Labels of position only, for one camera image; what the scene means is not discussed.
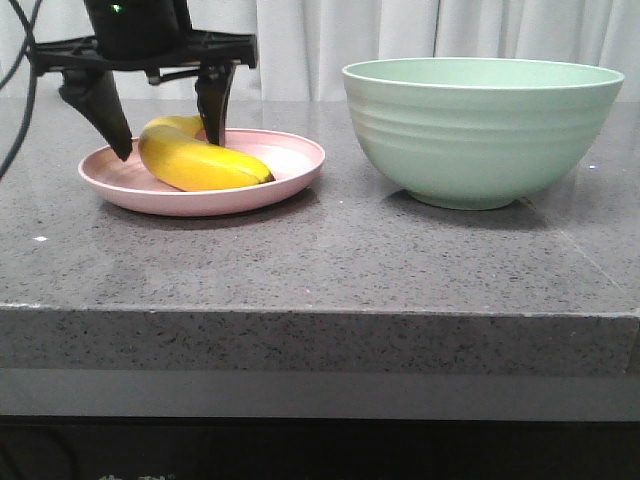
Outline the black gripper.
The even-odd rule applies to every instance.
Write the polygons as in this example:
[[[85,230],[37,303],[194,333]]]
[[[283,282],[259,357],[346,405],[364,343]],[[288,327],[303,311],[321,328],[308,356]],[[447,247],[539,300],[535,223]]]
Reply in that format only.
[[[132,134],[112,72],[143,71],[151,84],[200,75],[197,107],[207,140],[225,146],[235,65],[258,63],[257,38],[192,27],[185,1],[86,1],[93,33],[37,43],[28,58],[36,74],[58,72],[61,98],[126,161]]]

